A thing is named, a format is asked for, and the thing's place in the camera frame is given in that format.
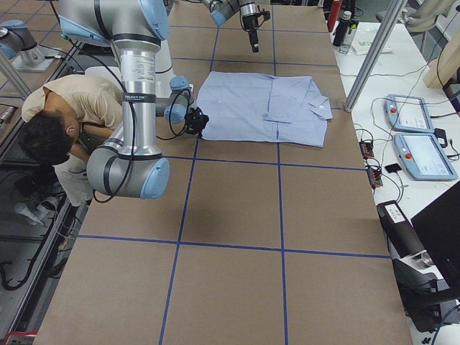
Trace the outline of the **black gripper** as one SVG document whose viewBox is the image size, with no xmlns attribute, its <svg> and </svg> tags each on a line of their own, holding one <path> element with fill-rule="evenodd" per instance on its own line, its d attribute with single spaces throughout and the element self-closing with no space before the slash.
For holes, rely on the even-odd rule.
<svg viewBox="0 0 460 345">
<path fill-rule="evenodd" d="M 259 26 L 258 18 L 259 15 L 257 13 L 241 15 L 241 25 L 243 30 L 248 32 L 249 43 L 253 53 L 259 52 L 259 39 L 257 34 Z"/>
</svg>

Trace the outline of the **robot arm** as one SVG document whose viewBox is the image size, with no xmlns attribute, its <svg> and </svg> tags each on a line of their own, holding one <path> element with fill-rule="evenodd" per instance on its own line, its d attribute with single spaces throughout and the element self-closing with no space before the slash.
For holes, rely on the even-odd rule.
<svg viewBox="0 0 460 345">
<path fill-rule="evenodd" d="M 270 12 L 262 9 L 255 1 L 250 0 L 201 0 L 210 12 L 212 20 L 220 27 L 234 15 L 239 15 L 241 28 L 249 36 L 252 52 L 259 52 L 259 38 L 257 30 L 266 21 L 270 20 Z"/>
<path fill-rule="evenodd" d="M 62 1 L 63 34 L 111 47 L 121 72 L 122 124 L 87 164 L 94 190 L 108 197 L 160 197 L 170 163 L 156 143 L 155 56 L 169 36 L 163 1 Z"/>
</svg>

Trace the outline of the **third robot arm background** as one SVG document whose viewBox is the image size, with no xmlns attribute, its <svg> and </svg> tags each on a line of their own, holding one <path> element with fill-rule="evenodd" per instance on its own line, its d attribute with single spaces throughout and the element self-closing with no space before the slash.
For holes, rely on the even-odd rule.
<svg viewBox="0 0 460 345">
<path fill-rule="evenodd" d="M 40 47 L 27 25 L 19 19 L 1 23 L 1 51 L 18 71 L 44 72 L 55 53 Z"/>
</svg>

